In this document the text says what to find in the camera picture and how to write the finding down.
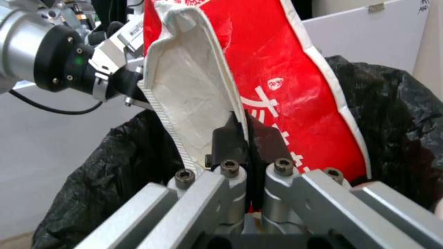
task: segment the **red bag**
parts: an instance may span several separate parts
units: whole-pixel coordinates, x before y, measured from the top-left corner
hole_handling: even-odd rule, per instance
[[[145,48],[161,23],[145,6]],[[244,108],[280,130],[301,172],[334,167],[347,180],[371,177],[363,137],[333,71],[289,0],[186,0],[208,16]]]

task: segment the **black garbage bag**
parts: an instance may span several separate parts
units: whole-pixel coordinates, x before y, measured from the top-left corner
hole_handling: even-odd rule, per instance
[[[443,197],[443,103],[405,71],[327,61],[365,139],[373,179],[431,209]]]
[[[443,104],[404,71],[339,56],[327,61],[365,139],[373,179],[431,208],[443,197]],[[74,247],[145,184],[166,183],[182,167],[158,117],[142,112],[112,129],[68,177],[33,247]]]
[[[183,168],[155,112],[111,129],[68,176],[33,236],[33,248],[73,248],[148,182],[167,183]]]

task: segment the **green led light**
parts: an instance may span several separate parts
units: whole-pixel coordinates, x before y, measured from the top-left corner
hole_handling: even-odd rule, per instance
[[[81,65],[83,65],[83,64],[85,63],[85,61],[83,60],[82,57],[77,57],[77,58],[75,58],[74,63],[75,63],[77,66],[81,66]]]

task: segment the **printed logo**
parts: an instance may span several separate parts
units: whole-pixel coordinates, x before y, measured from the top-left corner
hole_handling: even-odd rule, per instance
[[[272,91],[275,91],[275,90],[279,89],[281,87],[281,85],[283,85],[283,82],[284,82],[283,78],[270,79],[270,80],[268,80],[268,87]]]

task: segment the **screw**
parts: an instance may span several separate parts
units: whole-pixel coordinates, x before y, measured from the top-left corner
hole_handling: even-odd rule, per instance
[[[179,189],[188,189],[195,181],[195,174],[192,170],[181,169],[175,174],[175,185]]]
[[[274,172],[281,176],[292,175],[292,170],[294,169],[294,164],[291,160],[286,158],[279,158],[274,163]]]
[[[343,173],[339,171],[336,168],[325,168],[323,170],[329,177],[331,177],[334,181],[336,181],[338,184],[342,185],[345,177],[343,176]]]
[[[124,105],[127,107],[131,107],[132,104],[134,103],[134,99],[131,97],[126,97],[124,98]]]
[[[48,12],[48,15],[51,17],[51,18],[54,18],[57,14],[54,12],[54,11],[49,11]]]
[[[240,165],[234,160],[225,160],[220,164],[220,172],[227,178],[233,178],[238,175]]]
[[[206,169],[212,168],[212,155],[211,154],[205,155],[205,168]]]

